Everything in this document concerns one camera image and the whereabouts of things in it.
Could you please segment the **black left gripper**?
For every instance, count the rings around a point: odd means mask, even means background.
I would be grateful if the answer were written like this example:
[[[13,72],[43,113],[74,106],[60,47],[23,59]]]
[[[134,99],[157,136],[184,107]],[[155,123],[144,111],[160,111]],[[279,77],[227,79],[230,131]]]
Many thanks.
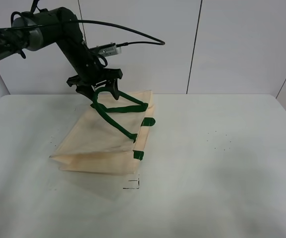
[[[122,79],[120,69],[107,68],[106,57],[93,53],[83,41],[66,42],[66,58],[77,72],[76,76],[70,77],[67,84],[71,87],[77,85],[76,92],[97,101],[97,93],[93,86],[106,84],[106,89],[115,100],[119,99],[118,79]]]

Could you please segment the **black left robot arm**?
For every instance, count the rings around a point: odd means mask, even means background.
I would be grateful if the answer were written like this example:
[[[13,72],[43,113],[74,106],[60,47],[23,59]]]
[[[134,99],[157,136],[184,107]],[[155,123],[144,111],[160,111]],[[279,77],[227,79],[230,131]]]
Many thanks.
[[[107,60],[98,49],[89,49],[83,39],[76,15],[65,7],[13,12],[11,28],[0,29],[0,61],[19,54],[24,59],[24,49],[38,51],[57,44],[77,75],[67,80],[76,86],[76,92],[94,99],[95,88],[104,85],[115,99],[120,92],[117,81],[122,78],[120,69],[107,68]]]

